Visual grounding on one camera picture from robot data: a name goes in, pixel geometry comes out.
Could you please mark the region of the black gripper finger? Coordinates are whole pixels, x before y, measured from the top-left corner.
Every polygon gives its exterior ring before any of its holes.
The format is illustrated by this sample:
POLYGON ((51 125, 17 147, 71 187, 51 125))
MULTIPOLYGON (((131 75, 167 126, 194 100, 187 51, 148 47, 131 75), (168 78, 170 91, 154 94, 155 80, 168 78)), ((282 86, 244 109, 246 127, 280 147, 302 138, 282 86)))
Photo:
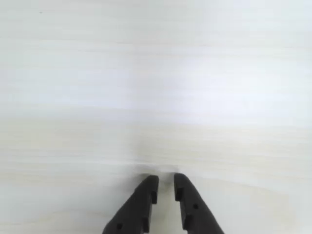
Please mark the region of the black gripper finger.
POLYGON ((224 234, 214 215, 190 179, 174 174, 175 200, 180 203, 183 230, 189 234, 224 234))
POLYGON ((159 177, 147 176, 106 224, 104 234, 147 234, 152 205, 157 204, 159 177))

